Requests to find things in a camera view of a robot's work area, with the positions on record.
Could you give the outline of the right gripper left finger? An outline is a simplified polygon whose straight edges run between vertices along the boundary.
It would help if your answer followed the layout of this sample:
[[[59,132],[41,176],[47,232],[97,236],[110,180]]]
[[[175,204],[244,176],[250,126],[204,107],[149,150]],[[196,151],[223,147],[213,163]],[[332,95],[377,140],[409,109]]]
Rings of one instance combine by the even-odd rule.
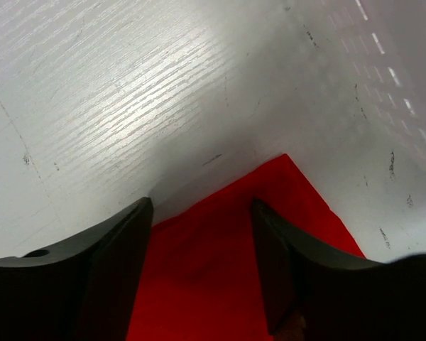
[[[153,221],[142,197],[25,256],[0,259],[0,340],[125,340]]]

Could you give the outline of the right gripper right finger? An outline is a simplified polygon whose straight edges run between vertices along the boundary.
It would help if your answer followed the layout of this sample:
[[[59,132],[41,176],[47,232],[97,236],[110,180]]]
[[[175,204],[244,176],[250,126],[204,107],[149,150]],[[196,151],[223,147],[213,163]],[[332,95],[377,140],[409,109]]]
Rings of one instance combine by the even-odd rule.
[[[426,340],[426,254],[379,263],[299,229],[262,200],[251,224],[268,332],[286,340]]]

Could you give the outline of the red t shirt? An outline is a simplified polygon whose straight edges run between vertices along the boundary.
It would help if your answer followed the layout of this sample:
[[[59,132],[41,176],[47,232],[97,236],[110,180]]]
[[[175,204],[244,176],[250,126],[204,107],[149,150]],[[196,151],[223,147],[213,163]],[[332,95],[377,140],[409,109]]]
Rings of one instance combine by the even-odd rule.
[[[151,231],[129,340],[268,340],[251,201],[361,256],[343,222],[287,155],[274,158]]]

